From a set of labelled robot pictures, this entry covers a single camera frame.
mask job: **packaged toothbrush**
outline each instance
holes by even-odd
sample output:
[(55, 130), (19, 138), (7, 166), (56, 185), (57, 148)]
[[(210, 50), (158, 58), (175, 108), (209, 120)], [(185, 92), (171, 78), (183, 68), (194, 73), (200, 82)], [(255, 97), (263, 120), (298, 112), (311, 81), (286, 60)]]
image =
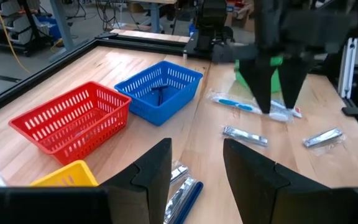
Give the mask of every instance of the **packaged toothbrush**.
[[(255, 113), (255, 114), (263, 114), (259, 107), (252, 101), (240, 100), (239, 97), (231, 96), (225, 93), (218, 93), (210, 91), (207, 97), (216, 103), (231, 106), (234, 108), (238, 108), (240, 110)], [(280, 122), (292, 122), (293, 115), (288, 110), (283, 110), (281, 108), (277, 108), (272, 106), (270, 109), (270, 113), (268, 114), (269, 118), (280, 121)]]
[(302, 118), (301, 109), (299, 108), (287, 109), (285, 105), (280, 102), (280, 100), (271, 100), (271, 104), (272, 107), (280, 108), (282, 110), (289, 110), (294, 117)]

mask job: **green object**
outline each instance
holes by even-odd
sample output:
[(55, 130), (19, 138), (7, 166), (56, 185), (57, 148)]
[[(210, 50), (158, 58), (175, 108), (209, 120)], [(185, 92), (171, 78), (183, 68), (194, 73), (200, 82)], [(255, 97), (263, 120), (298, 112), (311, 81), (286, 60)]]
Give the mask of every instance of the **green object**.
[[(282, 57), (274, 57), (270, 60), (271, 66), (281, 65), (282, 63), (283, 63)], [(247, 82), (244, 80), (244, 78), (242, 77), (242, 75), (240, 74), (239, 68), (240, 68), (240, 62), (236, 60), (236, 63), (234, 64), (236, 80), (249, 90), (249, 86)], [(281, 85), (280, 85), (280, 78), (278, 77), (278, 70), (276, 69), (274, 71), (274, 74), (272, 75), (272, 93), (277, 91), (281, 91)]]

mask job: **yellow basket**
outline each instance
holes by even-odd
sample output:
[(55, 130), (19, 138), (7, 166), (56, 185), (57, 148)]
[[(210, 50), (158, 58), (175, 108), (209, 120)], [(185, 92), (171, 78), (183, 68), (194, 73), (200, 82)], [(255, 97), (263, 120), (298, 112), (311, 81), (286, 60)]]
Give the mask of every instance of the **yellow basket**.
[(65, 167), (31, 183), (33, 187), (69, 187), (69, 186), (98, 186), (96, 179), (86, 163), (82, 160), (72, 162)]

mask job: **equipment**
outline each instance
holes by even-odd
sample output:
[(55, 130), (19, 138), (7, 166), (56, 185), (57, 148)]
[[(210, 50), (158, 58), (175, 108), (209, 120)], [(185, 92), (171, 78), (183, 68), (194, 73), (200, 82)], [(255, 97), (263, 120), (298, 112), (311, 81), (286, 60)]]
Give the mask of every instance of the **equipment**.
[[(341, 4), (332, 7), (331, 2)], [(330, 7), (316, 9), (316, 1), (310, 4), (309, 0), (254, 1), (255, 43), (234, 47), (224, 38), (212, 42), (223, 30), (225, 0), (204, 0), (196, 15), (197, 44), (193, 47), (189, 41), (184, 54), (209, 51), (215, 62), (239, 59), (239, 71), (263, 113), (270, 112), (270, 80), (278, 69), (284, 103), (293, 109), (307, 73), (316, 64), (314, 56), (339, 52), (349, 31), (357, 25), (356, 13), (348, 10), (348, 0), (331, 2)], [(283, 58), (283, 63), (270, 66), (275, 57)]]
[(163, 223), (171, 163), (166, 138), (99, 187), (0, 188), (0, 223)]
[(232, 139), (223, 157), (244, 224), (358, 223), (358, 188), (330, 189)]
[(233, 31), (225, 27), (227, 3), (225, 0), (204, 0), (196, 8), (193, 19), (196, 32), (186, 44), (183, 53), (195, 57), (212, 57), (215, 44), (227, 44), (233, 39)]

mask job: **blue pen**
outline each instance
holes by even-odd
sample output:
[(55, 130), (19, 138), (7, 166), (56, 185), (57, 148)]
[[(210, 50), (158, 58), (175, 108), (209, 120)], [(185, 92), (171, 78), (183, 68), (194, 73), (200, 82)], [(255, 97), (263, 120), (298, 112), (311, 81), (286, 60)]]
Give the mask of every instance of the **blue pen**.
[(186, 199), (185, 203), (182, 206), (182, 209), (179, 211), (176, 219), (173, 221), (173, 224), (183, 224), (187, 215), (189, 214), (191, 208), (193, 207), (196, 199), (198, 198), (201, 190), (203, 189), (204, 184), (202, 182), (197, 182), (193, 189), (191, 190), (188, 198)]

